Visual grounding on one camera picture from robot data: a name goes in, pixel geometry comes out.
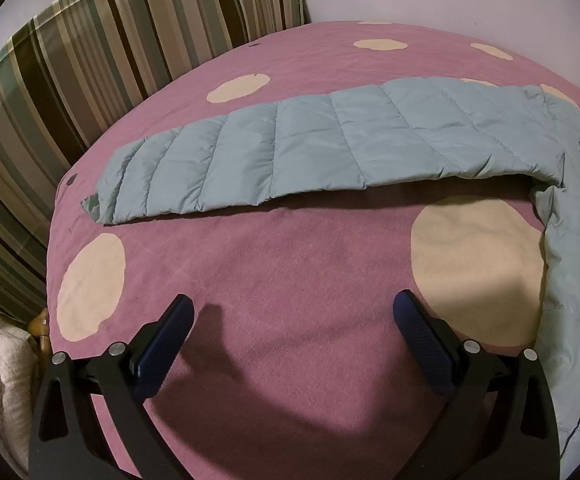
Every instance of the cream circle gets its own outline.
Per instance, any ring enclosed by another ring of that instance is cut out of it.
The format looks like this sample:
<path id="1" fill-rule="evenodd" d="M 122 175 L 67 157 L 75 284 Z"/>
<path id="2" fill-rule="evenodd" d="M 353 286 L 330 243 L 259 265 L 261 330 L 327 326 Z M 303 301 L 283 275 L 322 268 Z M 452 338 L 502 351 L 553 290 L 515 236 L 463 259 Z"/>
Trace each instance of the cream circle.
<path id="1" fill-rule="evenodd" d="M 65 271 L 56 304 L 56 321 L 68 341 L 95 333 L 112 316 L 124 290 L 126 254 L 121 240 L 103 233 L 87 244 Z"/>
<path id="2" fill-rule="evenodd" d="M 357 48 L 369 48 L 370 50 L 401 50 L 408 45 L 396 40 L 359 40 L 353 43 Z"/>
<path id="3" fill-rule="evenodd" d="M 548 92 L 548 94 L 554 95 L 555 97 L 558 97 L 559 99 L 563 99 L 564 101 L 567 101 L 567 102 L 575 105 L 577 108 L 579 108 L 579 105 L 577 105 L 573 99 L 570 99 L 566 94 L 564 94 L 561 90 L 555 88 L 554 86 L 549 86 L 549 85 L 545 85 L 545 84 L 541 83 L 541 88 L 544 90 L 544 92 Z"/>
<path id="4" fill-rule="evenodd" d="M 482 85 L 486 85 L 486 86 L 494 86 L 494 87 L 497 86 L 493 83 L 489 83 L 488 81 L 479 81 L 478 79 L 469 79 L 467 77 L 462 77 L 461 81 L 463 81 L 464 83 L 481 83 Z"/>
<path id="5" fill-rule="evenodd" d="M 506 61 L 510 61 L 513 59 L 513 57 L 510 56 L 510 54 L 503 52 L 503 50 L 500 50 L 495 46 L 486 45 L 483 43 L 471 43 L 470 46 L 473 48 L 478 48 L 479 50 L 483 50 L 486 54 L 498 57 L 499 59 L 505 59 Z"/>
<path id="6" fill-rule="evenodd" d="M 498 198 L 425 206 L 410 234 L 412 273 L 430 308 L 485 344 L 530 346 L 541 318 L 542 234 Z"/>
<path id="7" fill-rule="evenodd" d="M 208 102 L 225 103 L 239 97 L 250 95 L 270 82 L 265 74 L 248 74 L 231 79 L 219 85 L 208 94 Z"/>

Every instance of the pink bedsheet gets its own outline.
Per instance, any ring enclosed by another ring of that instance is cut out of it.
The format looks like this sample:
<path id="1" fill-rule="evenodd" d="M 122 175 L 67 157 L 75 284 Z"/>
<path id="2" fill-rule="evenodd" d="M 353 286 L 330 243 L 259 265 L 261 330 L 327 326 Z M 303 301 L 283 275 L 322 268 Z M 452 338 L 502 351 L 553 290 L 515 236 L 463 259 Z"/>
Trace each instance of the pink bedsheet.
<path id="1" fill-rule="evenodd" d="M 372 38 L 407 48 L 353 46 Z M 228 52 L 130 112 L 68 172 L 57 192 L 48 251 L 53 349 L 73 358 L 99 354 L 113 341 L 129 341 L 185 293 L 195 301 L 195 327 L 146 406 L 193 476 L 392 478 L 443 405 L 424 384 L 392 321 L 395 293 L 419 293 L 410 264 L 412 223 L 426 204 L 475 194 L 505 200 L 540 229 L 526 199 L 528 179 L 320 192 L 115 227 L 92 222 L 79 202 L 126 142 L 299 94 L 406 76 L 452 76 L 500 86 L 546 84 L 580 107 L 580 90 L 561 77 L 512 52 L 512 60 L 486 54 L 470 46 L 474 41 L 405 25 L 307 25 Z M 222 83 L 253 73 L 270 82 L 245 97 L 207 101 Z M 62 279 L 80 250 L 102 233 L 115 234 L 124 247 L 122 295 L 95 334 L 68 341 L 55 315 Z M 136 472 L 102 402 L 97 408 L 120 465 Z"/>

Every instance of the striped curtain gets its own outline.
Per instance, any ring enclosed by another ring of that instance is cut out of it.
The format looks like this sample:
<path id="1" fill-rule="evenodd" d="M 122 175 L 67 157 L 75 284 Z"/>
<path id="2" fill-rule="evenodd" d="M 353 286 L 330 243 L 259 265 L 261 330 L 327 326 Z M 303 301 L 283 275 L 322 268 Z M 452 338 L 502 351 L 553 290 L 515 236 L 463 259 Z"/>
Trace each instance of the striped curtain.
<path id="1" fill-rule="evenodd" d="M 201 63 L 307 21 L 304 0 L 56 0 L 0 51 L 0 309 L 46 306 L 56 187 L 115 121 Z"/>

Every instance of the mattress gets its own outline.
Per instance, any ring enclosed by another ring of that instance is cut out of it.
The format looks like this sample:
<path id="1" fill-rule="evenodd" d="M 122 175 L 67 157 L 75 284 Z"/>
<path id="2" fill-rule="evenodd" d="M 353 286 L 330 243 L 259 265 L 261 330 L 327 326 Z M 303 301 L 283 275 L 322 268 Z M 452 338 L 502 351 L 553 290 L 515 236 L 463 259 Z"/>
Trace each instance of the mattress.
<path id="1" fill-rule="evenodd" d="M 195 327 L 147 410 L 196 478 L 394 475 L 444 403 L 392 322 L 403 288 L 488 348 L 532 345 L 545 265 L 525 177 L 316 192 L 120 226 L 80 208 L 123 144 L 247 105 L 407 76 L 533 84 L 580 107 L 580 90 L 561 77 L 472 38 L 320 23 L 177 79 L 62 180 L 48 253 L 53 347 L 98 354 L 189 295 Z M 134 471 L 97 409 L 118 462 Z"/>

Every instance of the metal screw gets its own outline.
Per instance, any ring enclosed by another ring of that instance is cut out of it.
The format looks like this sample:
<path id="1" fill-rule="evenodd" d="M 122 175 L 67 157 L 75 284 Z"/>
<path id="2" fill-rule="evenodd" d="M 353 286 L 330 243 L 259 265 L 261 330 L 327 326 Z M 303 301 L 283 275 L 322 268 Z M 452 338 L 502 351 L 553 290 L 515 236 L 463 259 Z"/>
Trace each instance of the metal screw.
<path id="1" fill-rule="evenodd" d="M 464 343 L 464 349 L 466 352 L 470 354 L 478 354 L 479 350 L 481 350 L 481 347 L 479 346 L 479 343 L 477 343 L 476 341 L 468 339 L 468 341 Z"/>
<path id="2" fill-rule="evenodd" d="M 536 361 L 538 357 L 536 352 L 531 348 L 526 348 L 524 350 L 524 355 L 526 356 L 526 359 L 528 359 L 528 361 Z"/>
<path id="3" fill-rule="evenodd" d="M 65 352 L 57 352 L 52 356 L 52 364 L 60 365 L 65 361 Z"/>
<path id="4" fill-rule="evenodd" d="M 126 343 L 112 343 L 108 348 L 110 355 L 121 355 L 126 350 Z"/>

